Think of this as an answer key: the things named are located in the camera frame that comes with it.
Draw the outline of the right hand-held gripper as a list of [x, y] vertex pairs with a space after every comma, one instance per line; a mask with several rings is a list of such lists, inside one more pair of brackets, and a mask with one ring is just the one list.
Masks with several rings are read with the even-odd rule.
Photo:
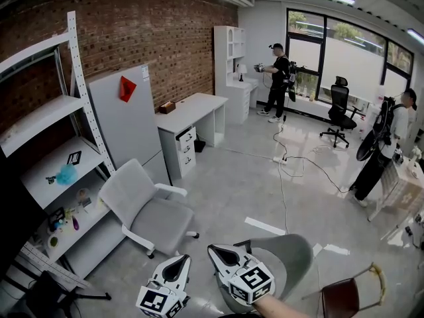
[[246, 305], [252, 305], [266, 294], [274, 294], [274, 276], [263, 262], [236, 271], [252, 257], [237, 246], [216, 244], [207, 247], [207, 253], [218, 275], [228, 281], [229, 293]]

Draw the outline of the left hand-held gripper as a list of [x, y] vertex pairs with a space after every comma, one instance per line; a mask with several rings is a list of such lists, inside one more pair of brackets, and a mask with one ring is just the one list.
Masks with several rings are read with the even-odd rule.
[[140, 288], [136, 307], [147, 317], [176, 317], [189, 301], [184, 290], [189, 281], [190, 267], [188, 254], [174, 256], [157, 265], [153, 279]]

